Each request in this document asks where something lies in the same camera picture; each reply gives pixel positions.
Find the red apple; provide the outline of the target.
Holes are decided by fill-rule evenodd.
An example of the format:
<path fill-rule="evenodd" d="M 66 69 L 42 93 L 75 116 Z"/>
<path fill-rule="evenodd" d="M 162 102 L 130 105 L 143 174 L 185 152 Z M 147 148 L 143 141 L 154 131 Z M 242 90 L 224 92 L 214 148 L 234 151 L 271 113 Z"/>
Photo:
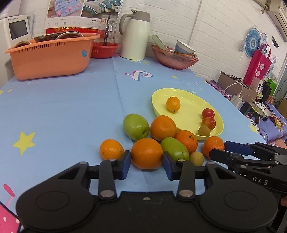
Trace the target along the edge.
<path fill-rule="evenodd" d="M 216 127 L 216 121 L 213 117 L 205 117 L 201 124 L 207 126 L 211 131 Z"/>
<path fill-rule="evenodd" d="M 206 118 L 206 117 L 214 118 L 214 117 L 215 117 L 215 112 L 214 112 L 214 110 L 211 109 L 211 108 L 205 108 L 205 109 L 202 111 L 202 118 Z"/>

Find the white thermos jug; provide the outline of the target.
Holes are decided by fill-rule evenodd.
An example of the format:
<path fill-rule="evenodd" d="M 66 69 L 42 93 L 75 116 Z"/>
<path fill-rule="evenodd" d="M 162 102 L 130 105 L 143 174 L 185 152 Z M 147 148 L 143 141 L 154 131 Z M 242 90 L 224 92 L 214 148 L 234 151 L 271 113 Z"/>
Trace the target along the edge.
<path fill-rule="evenodd" d="M 129 60 L 145 58 L 150 33 L 150 13 L 132 9 L 120 19 L 119 32 L 123 36 L 120 56 Z"/>

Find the large orange front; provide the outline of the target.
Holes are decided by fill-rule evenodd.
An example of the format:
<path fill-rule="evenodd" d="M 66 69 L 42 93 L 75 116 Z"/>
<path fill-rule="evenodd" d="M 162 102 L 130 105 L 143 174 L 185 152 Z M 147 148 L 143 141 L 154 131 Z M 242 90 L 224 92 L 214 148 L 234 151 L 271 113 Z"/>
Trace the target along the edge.
<path fill-rule="evenodd" d="M 163 162 L 163 149 L 156 140 L 143 138 L 132 146 L 131 159 L 140 169 L 157 169 Z"/>

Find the red paper gift bag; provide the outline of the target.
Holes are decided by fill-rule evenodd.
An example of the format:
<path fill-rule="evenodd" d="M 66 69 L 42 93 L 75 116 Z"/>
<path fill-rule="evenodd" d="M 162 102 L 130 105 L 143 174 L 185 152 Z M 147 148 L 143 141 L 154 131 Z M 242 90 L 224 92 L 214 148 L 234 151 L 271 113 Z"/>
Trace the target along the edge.
<path fill-rule="evenodd" d="M 243 82 L 250 86 L 254 77 L 262 80 L 271 66 L 269 60 L 271 48 L 268 44 L 263 44 L 258 50 L 253 53 L 253 57 L 247 69 Z"/>

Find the white plate in bowl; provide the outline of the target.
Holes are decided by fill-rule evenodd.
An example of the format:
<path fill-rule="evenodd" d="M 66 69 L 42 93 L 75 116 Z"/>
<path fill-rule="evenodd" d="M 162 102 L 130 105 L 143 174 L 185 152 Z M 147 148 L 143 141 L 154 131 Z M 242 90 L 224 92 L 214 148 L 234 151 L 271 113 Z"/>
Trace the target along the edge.
<path fill-rule="evenodd" d="M 160 39 L 157 35 L 153 34 L 153 35 L 151 36 L 151 38 L 153 39 L 153 41 L 156 43 L 156 45 L 157 45 L 160 49 L 165 50 L 165 51 L 168 51 L 168 47 L 166 47 L 166 45 L 161 41 L 161 39 Z"/>

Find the brown longan fruit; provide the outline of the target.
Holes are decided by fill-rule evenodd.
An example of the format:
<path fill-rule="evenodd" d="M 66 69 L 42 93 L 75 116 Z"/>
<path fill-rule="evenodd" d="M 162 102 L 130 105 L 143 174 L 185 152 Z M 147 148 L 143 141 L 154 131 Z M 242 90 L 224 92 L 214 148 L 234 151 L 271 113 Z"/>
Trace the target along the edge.
<path fill-rule="evenodd" d="M 204 155 L 201 152 L 194 151 L 190 154 L 189 161 L 195 166 L 202 166 L 204 162 Z"/>

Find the yellow plastic plate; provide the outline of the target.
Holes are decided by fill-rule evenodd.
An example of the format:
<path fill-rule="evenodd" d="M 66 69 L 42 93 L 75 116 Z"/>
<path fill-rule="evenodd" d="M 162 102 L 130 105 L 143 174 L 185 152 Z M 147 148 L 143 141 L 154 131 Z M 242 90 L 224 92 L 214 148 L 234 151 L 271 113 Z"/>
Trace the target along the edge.
<path fill-rule="evenodd" d="M 176 113 L 170 112 L 166 107 L 166 101 L 169 97 L 177 97 L 180 100 L 181 107 Z M 208 138 L 207 136 L 198 135 L 198 129 L 203 120 L 202 111 L 205 108 L 214 109 L 204 99 L 186 90 L 162 88 L 152 94 L 151 101 L 156 116 L 170 117 L 175 122 L 178 130 L 192 132 L 198 141 L 204 141 Z"/>

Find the cardboard box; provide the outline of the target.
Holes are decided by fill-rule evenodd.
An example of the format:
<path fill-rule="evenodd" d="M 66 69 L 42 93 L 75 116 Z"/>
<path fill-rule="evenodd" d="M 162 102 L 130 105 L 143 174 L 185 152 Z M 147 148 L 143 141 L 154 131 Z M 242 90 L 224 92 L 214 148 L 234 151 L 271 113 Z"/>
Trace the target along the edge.
<path fill-rule="evenodd" d="M 221 73 L 217 81 L 217 85 L 220 86 L 225 93 L 229 94 L 230 97 L 233 95 L 239 95 L 242 98 L 242 101 L 251 101 L 257 98 L 258 93 L 252 90 L 244 82 L 234 75 L 228 75 Z"/>

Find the orange plastic basket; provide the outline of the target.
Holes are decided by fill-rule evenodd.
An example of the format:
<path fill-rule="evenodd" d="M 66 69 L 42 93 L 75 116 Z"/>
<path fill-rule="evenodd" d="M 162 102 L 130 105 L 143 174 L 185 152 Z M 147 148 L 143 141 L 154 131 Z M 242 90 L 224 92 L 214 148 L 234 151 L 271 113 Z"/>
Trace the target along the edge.
<path fill-rule="evenodd" d="M 89 62 L 93 43 L 99 34 L 83 33 L 82 37 L 35 42 L 12 47 L 10 54 L 13 71 L 18 80 L 31 80 L 73 75 L 84 71 Z"/>

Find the tangerine with stem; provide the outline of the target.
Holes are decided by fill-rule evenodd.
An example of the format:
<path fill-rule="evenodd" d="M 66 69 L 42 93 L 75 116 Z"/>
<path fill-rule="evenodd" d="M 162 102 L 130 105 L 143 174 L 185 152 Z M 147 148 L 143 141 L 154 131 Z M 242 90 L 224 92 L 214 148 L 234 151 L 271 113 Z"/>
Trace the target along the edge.
<path fill-rule="evenodd" d="M 197 150 L 198 142 L 193 133 L 187 130 L 176 133 L 175 139 L 180 141 L 187 148 L 189 154 Z"/>

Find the white appliance with screen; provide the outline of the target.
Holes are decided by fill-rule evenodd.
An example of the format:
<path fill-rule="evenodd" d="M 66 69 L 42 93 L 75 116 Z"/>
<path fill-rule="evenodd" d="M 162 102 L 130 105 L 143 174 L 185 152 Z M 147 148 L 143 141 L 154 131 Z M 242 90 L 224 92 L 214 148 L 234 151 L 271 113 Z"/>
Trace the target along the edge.
<path fill-rule="evenodd" d="M 5 50 L 21 41 L 29 41 L 32 35 L 26 15 L 1 19 L 1 47 Z"/>

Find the brown kiwi fruit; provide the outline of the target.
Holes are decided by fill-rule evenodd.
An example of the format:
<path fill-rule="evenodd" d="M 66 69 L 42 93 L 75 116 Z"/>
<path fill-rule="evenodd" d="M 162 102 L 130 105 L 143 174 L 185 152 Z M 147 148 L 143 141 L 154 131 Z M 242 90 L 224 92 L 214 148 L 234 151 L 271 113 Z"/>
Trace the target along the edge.
<path fill-rule="evenodd" d="M 200 136 L 210 136 L 211 130 L 206 125 L 201 125 L 197 131 L 197 134 Z"/>

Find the bedding poster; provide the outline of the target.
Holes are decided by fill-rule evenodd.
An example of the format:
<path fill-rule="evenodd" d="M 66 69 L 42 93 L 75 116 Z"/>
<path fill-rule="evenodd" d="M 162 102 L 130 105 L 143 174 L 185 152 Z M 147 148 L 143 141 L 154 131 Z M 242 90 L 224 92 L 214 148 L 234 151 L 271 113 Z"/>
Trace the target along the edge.
<path fill-rule="evenodd" d="M 98 29 L 105 16 L 117 18 L 122 0 L 54 0 L 49 1 L 45 29 Z"/>

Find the large orange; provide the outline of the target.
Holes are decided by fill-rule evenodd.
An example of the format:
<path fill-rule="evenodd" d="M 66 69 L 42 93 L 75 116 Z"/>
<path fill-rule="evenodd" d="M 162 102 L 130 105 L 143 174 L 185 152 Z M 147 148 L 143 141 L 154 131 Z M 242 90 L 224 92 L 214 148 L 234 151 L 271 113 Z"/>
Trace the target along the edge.
<path fill-rule="evenodd" d="M 132 146 L 131 159 L 140 169 L 157 169 L 163 162 L 163 149 L 156 140 L 143 138 Z"/>
<path fill-rule="evenodd" d="M 162 141 L 166 137 L 175 137 L 177 127 L 170 117 L 158 116 L 151 123 L 150 133 L 153 139 Z"/>

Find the yellow-orange lemon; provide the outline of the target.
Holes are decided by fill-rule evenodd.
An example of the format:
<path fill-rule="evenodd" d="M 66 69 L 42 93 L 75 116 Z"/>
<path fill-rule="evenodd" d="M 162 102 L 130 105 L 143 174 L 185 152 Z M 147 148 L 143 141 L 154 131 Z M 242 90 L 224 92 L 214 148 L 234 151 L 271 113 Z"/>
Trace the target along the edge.
<path fill-rule="evenodd" d="M 176 113 L 180 107 L 180 100 L 177 97 L 169 97 L 166 101 L 166 107 L 170 112 Z"/>

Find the small orange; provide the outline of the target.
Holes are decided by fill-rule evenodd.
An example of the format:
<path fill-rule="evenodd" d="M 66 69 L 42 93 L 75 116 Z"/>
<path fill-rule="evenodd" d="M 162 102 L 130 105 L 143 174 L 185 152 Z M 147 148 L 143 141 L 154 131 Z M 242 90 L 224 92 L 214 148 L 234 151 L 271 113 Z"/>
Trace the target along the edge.
<path fill-rule="evenodd" d="M 100 156 L 103 160 L 108 159 L 120 159 L 124 154 L 124 148 L 122 145 L 114 140 L 107 139 L 103 141 L 99 147 Z"/>

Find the pink glass bowl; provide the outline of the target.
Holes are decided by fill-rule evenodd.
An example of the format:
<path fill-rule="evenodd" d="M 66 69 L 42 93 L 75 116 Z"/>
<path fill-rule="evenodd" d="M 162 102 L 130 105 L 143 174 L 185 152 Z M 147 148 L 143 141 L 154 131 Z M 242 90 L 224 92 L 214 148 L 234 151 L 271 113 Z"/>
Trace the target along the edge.
<path fill-rule="evenodd" d="M 176 53 L 171 48 L 166 51 L 160 49 L 158 45 L 151 45 L 151 48 L 160 64 L 176 70 L 187 69 L 199 61 L 195 54 Z"/>

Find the stacked blue-white bowls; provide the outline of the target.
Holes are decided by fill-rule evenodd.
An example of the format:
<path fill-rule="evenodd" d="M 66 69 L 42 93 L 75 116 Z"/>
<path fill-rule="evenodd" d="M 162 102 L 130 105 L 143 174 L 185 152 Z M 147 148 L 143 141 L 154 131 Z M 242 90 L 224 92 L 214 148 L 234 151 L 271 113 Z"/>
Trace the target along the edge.
<path fill-rule="evenodd" d="M 183 54 L 194 54 L 195 50 L 192 49 L 188 44 L 180 40 L 177 40 L 175 47 L 174 47 L 174 52 L 183 53 Z"/>

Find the glass jar with utensil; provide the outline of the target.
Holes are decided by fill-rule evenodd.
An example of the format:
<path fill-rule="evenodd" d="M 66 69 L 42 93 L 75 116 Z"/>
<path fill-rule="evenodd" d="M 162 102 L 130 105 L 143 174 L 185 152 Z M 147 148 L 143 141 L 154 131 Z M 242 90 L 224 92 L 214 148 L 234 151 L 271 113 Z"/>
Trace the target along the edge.
<path fill-rule="evenodd" d="M 115 43 L 117 17 L 112 15 L 104 15 L 101 18 L 98 34 L 100 38 L 97 42 L 103 46 L 113 45 Z"/>

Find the round green apple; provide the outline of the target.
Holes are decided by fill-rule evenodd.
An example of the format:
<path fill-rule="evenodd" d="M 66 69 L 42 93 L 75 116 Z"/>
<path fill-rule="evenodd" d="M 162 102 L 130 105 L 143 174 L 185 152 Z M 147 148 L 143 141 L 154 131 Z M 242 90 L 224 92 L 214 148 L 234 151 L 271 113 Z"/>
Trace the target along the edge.
<path fill-rule="evenodd" d="M 129 114 L 125 116 L 123 127 L 126 135 L 134 141 L 148 137 L 150 132 L 147 120 L 138 114 Z"/>

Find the red plastic colander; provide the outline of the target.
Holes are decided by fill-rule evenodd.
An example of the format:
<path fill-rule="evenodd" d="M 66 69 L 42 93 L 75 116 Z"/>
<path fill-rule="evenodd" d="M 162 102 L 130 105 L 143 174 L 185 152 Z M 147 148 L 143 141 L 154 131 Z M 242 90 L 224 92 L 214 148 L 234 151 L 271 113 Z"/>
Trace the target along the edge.
<path fill-rule="evenodd" d="M 103 43 L 94 42 L 91 52 L 91 58 L 96 59 L 111 58 L 119 47 L 121 47 L 121 44 L 107 43 L 107 45 L 104 45 Z"/>

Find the large orange behind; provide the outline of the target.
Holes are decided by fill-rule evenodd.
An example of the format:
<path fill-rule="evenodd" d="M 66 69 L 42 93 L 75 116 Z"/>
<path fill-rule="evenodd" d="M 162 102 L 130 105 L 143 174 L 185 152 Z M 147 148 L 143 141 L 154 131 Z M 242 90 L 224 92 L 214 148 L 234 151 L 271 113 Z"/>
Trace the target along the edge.
<path fill-rule="evenodd" d="M 158 116 L 151 123 L 150 133 L 153 139 L 162 141 L 166 137 L 175 137 L 177 127 L 170 117 Z"/>

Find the green mango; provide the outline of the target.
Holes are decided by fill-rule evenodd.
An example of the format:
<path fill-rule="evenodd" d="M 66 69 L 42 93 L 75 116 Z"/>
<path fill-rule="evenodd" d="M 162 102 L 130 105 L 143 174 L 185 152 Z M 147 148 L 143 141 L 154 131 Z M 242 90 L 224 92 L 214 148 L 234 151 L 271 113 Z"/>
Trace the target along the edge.
<path fill-rule="evenodd" d="M 164 152 L 168 152 L 173 160 L 189 160 L 189 152 L 185 145 L 173 137 L 166 137 L 161 141 Z"/>

